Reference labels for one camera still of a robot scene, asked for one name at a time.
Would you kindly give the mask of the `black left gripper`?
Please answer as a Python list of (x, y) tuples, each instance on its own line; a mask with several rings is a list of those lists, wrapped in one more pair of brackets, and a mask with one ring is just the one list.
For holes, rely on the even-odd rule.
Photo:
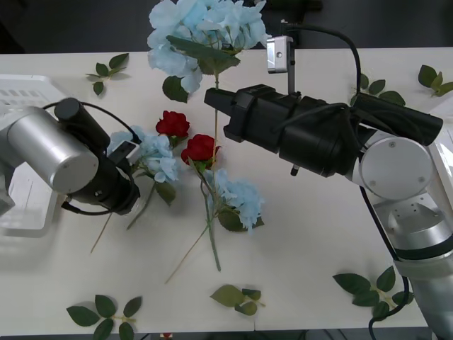
[(122, 207), (120, 208), (120, 214), (126, 215), (131, 212), (135, 203), (140, 197), (140, 192), (138, 186), (135, 184), (134, 177), (131, 171), (127, 172), (127, 176), (130, 180), (130, 192), (123, 203)]

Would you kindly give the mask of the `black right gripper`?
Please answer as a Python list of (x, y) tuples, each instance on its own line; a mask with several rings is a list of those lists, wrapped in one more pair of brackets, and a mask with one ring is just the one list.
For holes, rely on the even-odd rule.
[(260, 84), (236, 93), (210, 88), (205, 92), (204, 103), (230, 117), (224, 126), (226, 138), (247, 141), (276, 153), (282, 134), (276, 127), (293, 114), (299, 97), (299, 92), (282, 94)]

